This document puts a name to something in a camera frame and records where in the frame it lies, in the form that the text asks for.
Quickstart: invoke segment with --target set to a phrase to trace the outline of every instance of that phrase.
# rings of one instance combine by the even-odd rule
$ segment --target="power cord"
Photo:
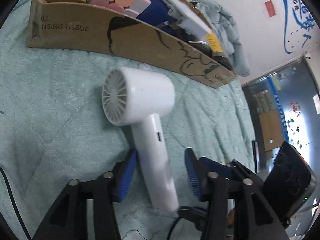
[[[16,202],[14,201],[14,197],[13,197],[13,194],[12,194],[12,190],[11,190],[8,178],[7,178],[6,174],[4,173],[4,170],[2,169],[1,166],[0,166],[0,172],[1,172],[2,176],[3,176],[3,178],[4,178],[4,182],[5,182],[5,185],[7,187],[7,190],[8,190],[8,193],[9,193],[9,197],[10,197],[10,200],[11,200],[11,204],[12,204],[14,212],[16,213],[16,216],[17,216],[17,218],[19,220],[19,223],[20,223],[20,225],[22,227],[22,230],[25,233],[27,239],[28,240],[32,240],[32,238],[31,238],[31,236],[30,236],[30,234],[29,234],[29,232],[28,232],[28,230],[27,230],[27,228],[26,228],[26,226],[25,226],[25,224],[24,224],[24,222],[22,220],[22,217],[20,216],[20,213],[19,213],[19,210],[17,208]]]
[[[139,232],[139,230],[137,230],[137,229],[133,229],[133,230],[130,230],[129,232],[127,232],[127,233],[125,234],[125,236],[122,238],[122,240],[123,240],[123,239],[125,239],[129,233],[131,233],[131,232],[135,232],[135,231],[137,231],[137,232],[139,233],[139,235],[140,235],[144,240],[152,240],[152,239],[153,239],[153,237],[155,236],[155,234],[159,233],[161,230],[159,230],[159,231],[157,231],[157,232],[153,233],[150,239],[146,239],[146,238],[144,238],[144,237],[142,236],[142,234]]]
[[[207,210],[205,208],[202,208],[202,207],[194,207],[194,208],[199,209],[201,211],[207,212]],[[169,229],[168,235],[167,235],[167,240],[170,240],[171,234],[172,234],[174,228],[176,227],[176,225],[178,224],[178,222],[180,221],[180,219],[181,219],[181,217],[177,217],[176,220],[172,223],[172,225],[171,225],[171,227]]]

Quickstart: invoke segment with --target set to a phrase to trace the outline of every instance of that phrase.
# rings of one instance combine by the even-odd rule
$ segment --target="hair dryer handle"
[[[132,124],[131,127],[152,205],[162,211],[175,211],[179,203],[169,167],[160,116],[151,114],[141,123]]]

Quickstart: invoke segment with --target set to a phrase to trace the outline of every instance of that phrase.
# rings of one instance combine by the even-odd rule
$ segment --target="white hair dryer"
[[[179,207],[160,117],[174,106],[171,80],[153,71],[119,67],[102,91],[103,110],[116,126],[131,125],[140,166],[152,205],[171,212]]]

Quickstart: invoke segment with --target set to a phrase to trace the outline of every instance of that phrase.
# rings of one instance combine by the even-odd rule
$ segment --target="cardboard panel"
[[[140,20],[84,3],[32,0],[32,48],[94,51],[131,58],[218,88],[236,75],[183,41]]]

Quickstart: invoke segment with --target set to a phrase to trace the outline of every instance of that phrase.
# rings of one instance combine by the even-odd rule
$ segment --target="red sticker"
[[[264,5],[267,8],[269,18],[276,15],[276,10],[275,10],[275,7],[273,6],[272,0],[265,2]]]

